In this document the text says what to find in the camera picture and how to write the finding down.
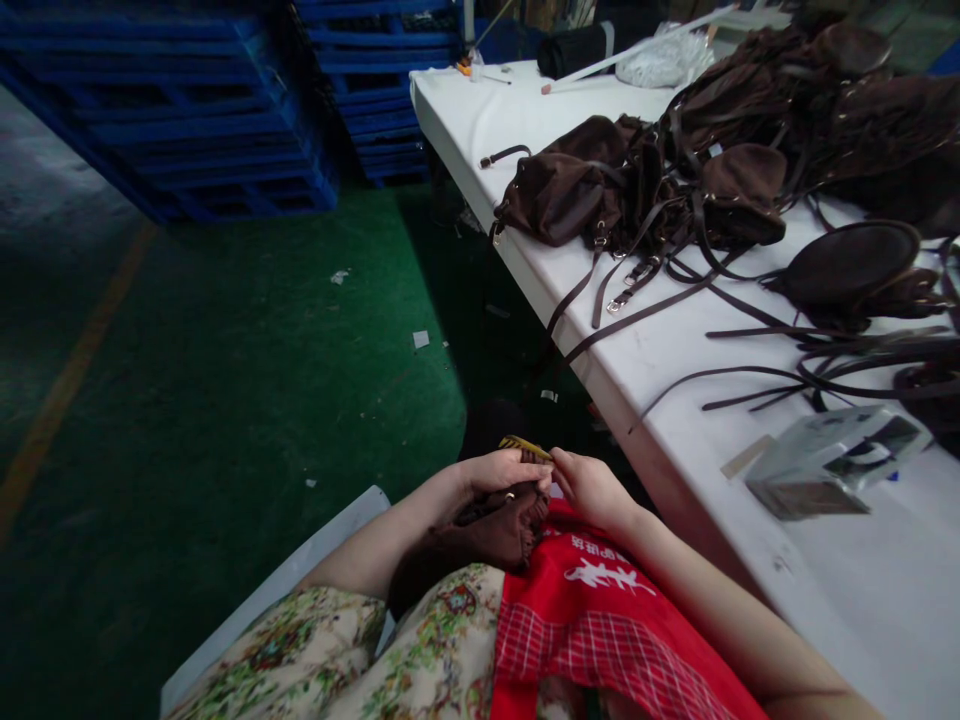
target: floral skirt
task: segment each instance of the floral skirt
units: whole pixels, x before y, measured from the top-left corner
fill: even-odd
[[[485,565],[447,576],[407,613],[376,660],[383,601],[326,587],[289,595],[168,717],[488,718],[503,578]],[[586,707],[568,681],[541,683],[538,718],[585,718]]]

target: stack of pallets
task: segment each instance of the stack of pallets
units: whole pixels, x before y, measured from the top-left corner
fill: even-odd
[[[380,187],[392,176],[425,176],[408,73],[456,60],[459,13],[451,0],[295,4],[367,178]]]
[[[310,68],[271,14],[158,12],[0,16],[0,81],[157,222],[335,207]]]

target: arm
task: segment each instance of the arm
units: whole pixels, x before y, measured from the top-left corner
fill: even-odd
[[[786,623],[634,503],[606,463],[551,455],[574,508],[637,559],[770,717],[880,717]]]
[[[548,466],[521,463],[519,450],[498,450],[446,467],[354,533],[295,590],[324,585],[386,600],[400,559],[430,527],[451,521],[475,493],[530,480],[549,486],[550,471]]]

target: green painted concrete floor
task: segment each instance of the green painted concrete floor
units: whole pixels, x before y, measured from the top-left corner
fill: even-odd
[[[63,192],[42,217],[0,205],[4,469],[140,222],[110,188]],[[471,403],[520,398],[542,326],[484,237],[430,215],[423,185],[348,190],[325,215],[159,235],[0,553],[0,715],[155,718],[305,538],[371,484],[396,502],[452,462]],[[482,311],[485,276],[509,319]],[[629,478],[562,388],[535,439]]]

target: white tablecloth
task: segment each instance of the white tablecloth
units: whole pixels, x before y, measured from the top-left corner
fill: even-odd
[[[508,73],[487,73],[512,85],[471,83],[456,70],[411,73],[411,94],[424,135],[450,171],[485,228],[516,167],[515,155],[486,170],[482,157],[518,143],[533,152],[594,114],[622,113],[655,120],[673,95],[640,90],[605,76],[551,95],[532,62]],[[835,222],[858,218],[855,208],[826,204]],[[805,208],[787,214],[777,245],[736,262],[741,274],[784,267],[822,234]],[[544,323],[584,275],[589,253],[581,242],[546,247],[508,229],[498,247],[503,261]],[[682,256],[703,270],[696,249]],[[592,284],[568,309],[555,333],[566,353],[592,332],[590,315],[605,256]],[[624,263],[607,300],[624,285]],[[787,321],[794,310],[756,283],[720,279],[725,290]],[[666,298],[679,286],[661,273],[623,312]],[[614,318],[604,313],[603,324]],[[910,327],[942,324],[914,321]],[[875,322],[873,331],[901,327]],[[915,459],[896,483],[866,494],[869,516],[821,517],[783,524],[770,516],[739,478],[720,468],[763,435],[776,437],[811,411],[795,397],[760,413],[745,406],[704,413],[711,400],[780,384],[756,375],[694,381],[675,390],[628,435],[640,409],[672,381],[697,370],[754,364],[792,369],[798,352],[781,337],[708,340],[708,330],[756,327],[750,317],[712,293],[679,305],[598,343],[574,363],[614,436],[667,523],[742,585],[761,595],[890,717],[956,717],[960,707],[960,463],[939,447]],[[892,371],[852,382],[888,385]]]

